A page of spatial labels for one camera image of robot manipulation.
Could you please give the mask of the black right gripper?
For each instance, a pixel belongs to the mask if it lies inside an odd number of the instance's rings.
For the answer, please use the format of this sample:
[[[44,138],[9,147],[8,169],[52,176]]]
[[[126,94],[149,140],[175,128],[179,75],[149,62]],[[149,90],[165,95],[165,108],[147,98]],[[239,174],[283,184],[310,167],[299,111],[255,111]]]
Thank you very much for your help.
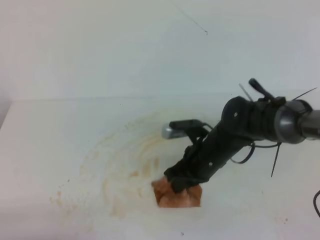
[[[206,136],[204,132],[187,132],[192,142],[183,157],[164,171],[175,193],[206,183],[242,148],[251,145],[250,138],[230,133],[219,122]]]

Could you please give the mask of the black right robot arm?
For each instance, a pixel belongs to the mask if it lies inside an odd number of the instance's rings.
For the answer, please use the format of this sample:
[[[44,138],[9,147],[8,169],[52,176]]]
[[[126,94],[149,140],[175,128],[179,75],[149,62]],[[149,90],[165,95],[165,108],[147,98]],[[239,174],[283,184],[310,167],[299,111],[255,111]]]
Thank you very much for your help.
[[[165,139],[188,137],[191,141],[182,159],[164,172],[174,192],[208,182],[242,148],[254,150],[257,141],[268,140],[279,147],[282,143],[319,139],[318,110],[300,98],[274,97],[254,78],[249,84],[262,97],[257,101],[241,96],[230,99],[214,127],[198,119],[172,121],[164,126]]]

